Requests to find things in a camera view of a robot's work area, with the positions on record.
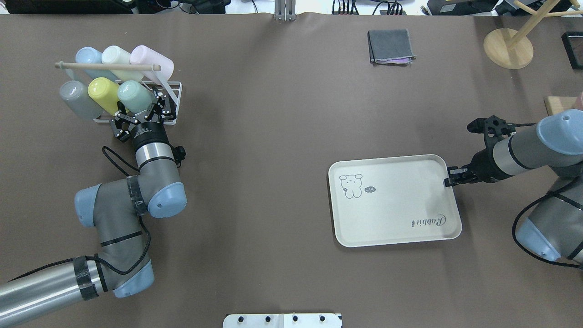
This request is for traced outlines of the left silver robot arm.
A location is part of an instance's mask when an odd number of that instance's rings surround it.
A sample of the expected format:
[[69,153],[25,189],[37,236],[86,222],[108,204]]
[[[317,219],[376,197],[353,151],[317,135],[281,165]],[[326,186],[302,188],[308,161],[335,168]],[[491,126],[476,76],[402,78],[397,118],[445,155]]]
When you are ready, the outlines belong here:
[[3,328],[108,291],[129,297],[152,285],[151,235],[143,216],[169,218],[187,205],[178,171],[185,151],[169,143],[163,125],[175,118],[175,102],[161,93],[134,115],[118,103],[111,127],[117,139],[132,140],[138,174],[83,189],[74,199],[81,224],[97,230],[100,252],[42,266],[2,285]]

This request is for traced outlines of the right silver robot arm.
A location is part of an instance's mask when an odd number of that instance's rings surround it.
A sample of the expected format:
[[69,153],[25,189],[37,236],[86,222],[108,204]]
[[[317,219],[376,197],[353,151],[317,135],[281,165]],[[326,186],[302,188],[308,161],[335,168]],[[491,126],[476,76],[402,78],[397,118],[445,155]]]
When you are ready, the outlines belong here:
[[511,228],[527,255],[558,267],[582,269],[582,112],[569,109],[537,123],[517,124],[498,116],[468,124],[484,148],[464,166],[450,166],[446,187],[489,183],[546,169],[555,179],[548,191],[523,207]]

